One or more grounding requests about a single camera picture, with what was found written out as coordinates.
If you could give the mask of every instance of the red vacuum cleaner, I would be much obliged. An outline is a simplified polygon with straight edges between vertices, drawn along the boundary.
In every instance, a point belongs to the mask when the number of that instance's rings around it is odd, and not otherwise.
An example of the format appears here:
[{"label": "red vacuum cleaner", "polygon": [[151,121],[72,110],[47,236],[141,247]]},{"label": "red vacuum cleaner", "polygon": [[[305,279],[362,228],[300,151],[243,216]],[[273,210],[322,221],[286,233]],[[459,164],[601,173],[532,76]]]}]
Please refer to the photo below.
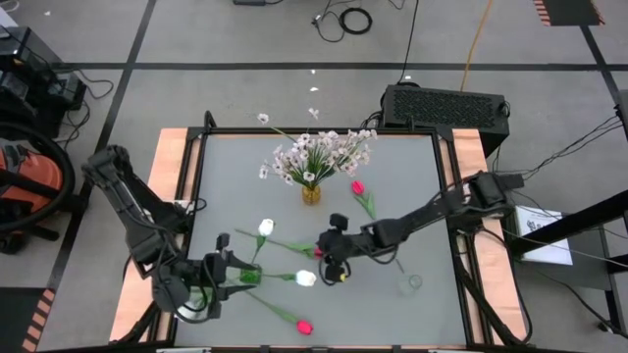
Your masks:
[{"label": "red vacuum cleaner", "polygon": [[68,154],[53,140],[15,123],[0,122],[0,253],[15,254],[28,236],[54,241],[57,231],[39,223],[56,212],[82,212],[85,203],[73,195],[75,172]]}]

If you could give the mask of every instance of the white flower bouquet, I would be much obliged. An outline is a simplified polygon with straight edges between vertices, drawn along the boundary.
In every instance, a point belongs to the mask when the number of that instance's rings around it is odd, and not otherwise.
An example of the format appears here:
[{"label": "white flower bouquet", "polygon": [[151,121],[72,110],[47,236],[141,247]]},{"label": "white flower bouquet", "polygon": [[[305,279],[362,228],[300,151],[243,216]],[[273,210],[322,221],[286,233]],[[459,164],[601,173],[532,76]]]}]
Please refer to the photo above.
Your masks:
[{"label": "white flower bouquet", "polygon": [[[268,116],[260,115],[258,119],[262,124],[268,123]],[[274,162],[264,161],[259,177],[265,179],[268,174],[274,175],[288,185],[296,182],[310,191],[315,191],[324,179],[337,172],[355,177],[358,166],[370,161],[371,150],[364,142],[377,139],[377,132],[373,129],[349,130],[345,136],[333,130],[314,136],[303,133],[294,139],[278,128],[271,128],[291,140],[292,146],[284,150],[284,145],[279,145],[273,152]]]}]

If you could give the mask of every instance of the wooden table edge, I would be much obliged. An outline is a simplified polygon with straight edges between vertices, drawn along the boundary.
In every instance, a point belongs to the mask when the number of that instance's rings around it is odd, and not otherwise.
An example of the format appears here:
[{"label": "wooden table edge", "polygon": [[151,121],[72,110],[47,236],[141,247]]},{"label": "wooden table edge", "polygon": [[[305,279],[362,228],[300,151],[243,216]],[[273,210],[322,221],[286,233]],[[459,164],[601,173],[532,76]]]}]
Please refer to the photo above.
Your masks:
[{"label": "wooden table edge", "polygon": [[[478,171],[486,171],[487,164],[478,130],[455,129],[453,135],[461,176],[467,177]],[[187,128],[164,128],[161,130],[153,158],[148,186],[164,200],[175,199],[175,190],[177,188],[183,161],[186,136]],[[448,151],[443,141],[441,141],[441,147],[445,164],[445,179],[447,182],[452,182],[453,178]],[[194,146],[190,159],[191,161],[195,161],[197,157],[198,143]],[[195,163],[190,163],[190,170],[188,171],[185,181],[183,199],[189,199],[190,197],[194,167]],[[502,236],[499,221],[485,220],[484,224],[486,228]],[[514,276],[510,270],[507,252],[500,244],[482,234],[476,236],[475,247],[478,257],[478,266],[482,277],[482,285],[487,300],[514,335],[523,338],[526,335],[526,328],[521,308],[519,307],[519,299],[514,286]],[[128,266],[110,334],[110,340],[119,339],[127,334],[135,322],[139,320],[151,301],[150,280],[142,280],[135,267],[133,265]],[[467,303],[474,340],[476,342],[483,342],[478,308],[468,293]],[[167,330],[171,319],[171,314],[162,313],[157,333],[158,340],[167,339]],[[499,344],[499,339],[494,332],[493,336],[496,344]],[[421,347],[443,348],[444,346]]]}]

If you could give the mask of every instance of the pink tulip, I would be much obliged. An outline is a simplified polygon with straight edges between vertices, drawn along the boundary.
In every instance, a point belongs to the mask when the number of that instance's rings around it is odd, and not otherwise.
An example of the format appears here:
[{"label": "pink tulip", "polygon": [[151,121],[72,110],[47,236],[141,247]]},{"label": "pink tulip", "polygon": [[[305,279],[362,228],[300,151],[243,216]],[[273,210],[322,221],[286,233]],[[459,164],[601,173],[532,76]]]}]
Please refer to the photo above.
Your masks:
[{"label": "pink tulip", "polygon": [[351,183],[351,189],[353,189],[353,193],[360,196],[364,193],[365,187],[362,181],[356,180]]},{"label": "pink tulip", "polygon": [[301,334],[310,335],[312,334],[314,327],[312,327],[312,324],[306,322],[305,320],[299,320],[296,323],[296,330],[298,330]]}]

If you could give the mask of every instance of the yellow vase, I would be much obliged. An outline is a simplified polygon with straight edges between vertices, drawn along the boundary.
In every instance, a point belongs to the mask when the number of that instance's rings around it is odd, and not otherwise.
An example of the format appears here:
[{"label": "yellow vase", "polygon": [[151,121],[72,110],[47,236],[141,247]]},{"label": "yellow vase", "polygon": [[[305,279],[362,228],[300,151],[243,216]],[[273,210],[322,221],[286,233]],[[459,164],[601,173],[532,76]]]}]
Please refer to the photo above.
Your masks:
[{"label": "yellow vase", "polygon": [[303,203],[306,205],[316,205],[321,201],[321,186],[316,185],[313,189],[303,186],[301,188],[301,196],[303,197]]}]

